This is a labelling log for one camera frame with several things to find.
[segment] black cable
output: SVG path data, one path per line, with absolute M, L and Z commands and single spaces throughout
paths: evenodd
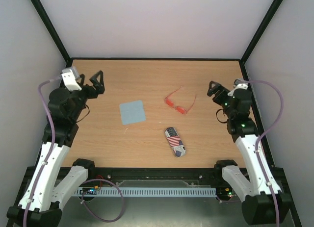
M 77 123 L 79 123 L 79 122 L 80 122 L 80 121 L 82 121 L 84 118 L 86 118 L 86 117 L 87 117 L 87 115 L 90 113 L 90 109 L 89 109 L 88 105 L 85 105 L 85 108 L 87 108 L 87 109 L 88 109 L 87 114 L 86 114 L 86 115 L 85 115 L 82 119 L 78 120 L 78 121 L 77 121 Z
M 226 123 L 227 123 L 227 121 L 222 122 L 222 121 L 220 121 L 220 120 L 218 119 L 217 114 L 218 114 L 221 110 L 223 110 L 223 109 L 222 109 L 222 108 L 220 108 L 220 109 L 218 109 L 218 110 L 217 110 L 217 112 L 216 112 L 216 119 L 218 120 L 218 122 L 220 122 L 220 123 L 222 123 L 222 124 L 226 124 Z

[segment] white backdrop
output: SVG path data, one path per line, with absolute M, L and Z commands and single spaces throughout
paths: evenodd
M 274 83 L 284 96 L 283 117 L 268 140 L 304 227 L 314 221 L 313 13 L 313 0 L 284 0 L 246 64 L 251 79 Z M 278 115 L 279 98 L 266 86 L 254 90 L 268 128 Z
M 71 57 L 241 58 L 273 0 L 41 0 Z
M 6 226 L 47 123 L 37 86 L 65 62 L 30 0 L 0 0 L 0 34 L 0 226 Z M 43 87 L 44 95 L 56 85 Z

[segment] wooden tabletop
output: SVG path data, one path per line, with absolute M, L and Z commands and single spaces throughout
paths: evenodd
M 242 77 L 237 61 L 75 60 L 73 66 L 86 79 L 102 70 L 105 93 L 88 100 L 90 114 L 78 123 L 63 166 L 85 158 L 97 167 L 212 168 L 220 159 L 234 159 L 244 167 L 226 124 L 216 119 L 220 106 L 206 95 L 211 80 L 232 89 L 233 81 Z M 175 105 L 187 109 L 197 95 L 186 115 L 164 103 L 180 86 L 171 97 Z M 119 105 L 138 100 L 143 101 L 146 121 L 122 125 Z M 185 145 L 183 157 L 173 155 L 165 138 L 170 126 Z

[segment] robotic arm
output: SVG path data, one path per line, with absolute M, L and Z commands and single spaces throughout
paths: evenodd
M 28 203 L 31 204 L 27 215 L 27 226 L 58 226 L 62 210 L 71 195 L 84 181 L 88 178 L 94 178 L 95 175 L 93 161 L 78 159 L 73 163 L 66 177 L 54 187 L 62 162 L 69 152 L 78 131 L 77 120 L 81 111 L 86 108 L 88 99 L 97 98 L 99 94 L 103 94 L 105 91 L 102 71 L 90 78 L 93 86 L 84 85 L 85 76 L 79 76 L 74 67 L 63 70 L 61 76 L 64 87 L 53 90 L 49 95 L 50 101 L 48 103 L 55 127 L 53 151 L 46 163 L 44 159 L 52 143 L 52 130 L 50 124 L 47 124 L 44 130 L 39 161 L 29 187 L 19 204 L 10 207 L 7 212 L 7 217 L 19 226 L 23 225 L 23 215 Z M 30 191 L 43 164 L 45 166 L 38 179 L 34 196 L 30 200 Z
M 217 161 L 215 169 L 218 171 L 218 177 L 228 182 L 240 198 L 244 219 L 250 225 L 276 223 L 274 202 L 269 188 L 272 186 L 279 206 L 281 223 L 292 203 L 291 196 L 283 194 L 275 181 L 261 144 L 258 144 L 258 149 L 255 148 L 258 130 L 253 120 L 249 118 L 252 92 L 247 90 L 246 83 L 237 84 L 237 80 L 234 87 L 229 91 L 221 84 L 211 81 L 207 95 L 209 97 L 214 95 L 212 100 L 222 106 L 224 114 L 228 117 L 227 130 L 244 158 L 249 180 L 233 160 Z M 262 165 L 270 182 L 265 180 L 256 150 L 260 153 Z

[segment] red glasses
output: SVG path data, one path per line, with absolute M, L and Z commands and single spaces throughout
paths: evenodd
M 167 105 L 169 105 L 170 107 L 174 108 L 177 112 L 181 113 L 181 114 L 187 114 L 188 111 L 190 111 L 190 109 L 193 107 L 194 103 L 195 103 L 195 100 L 196 100 L 196 95 L 195 95 L 195 98 L 194 98 L 194 102 L 193 104 L 191 105 L 191 107 L 188 109 L 188 110 L 185 110 L 184 108 L 182 108 L 181 106 L 175 106 L 175 104 L 168 99 L 168 97 L 170 97 L 173 93 L 177 92 L 178 90 L 180 90 L 182 87 L 180 86 L 179 89 L 175 90 L 174 92 L 170 93 L 166 98 L 165 98 L 165 103 Z

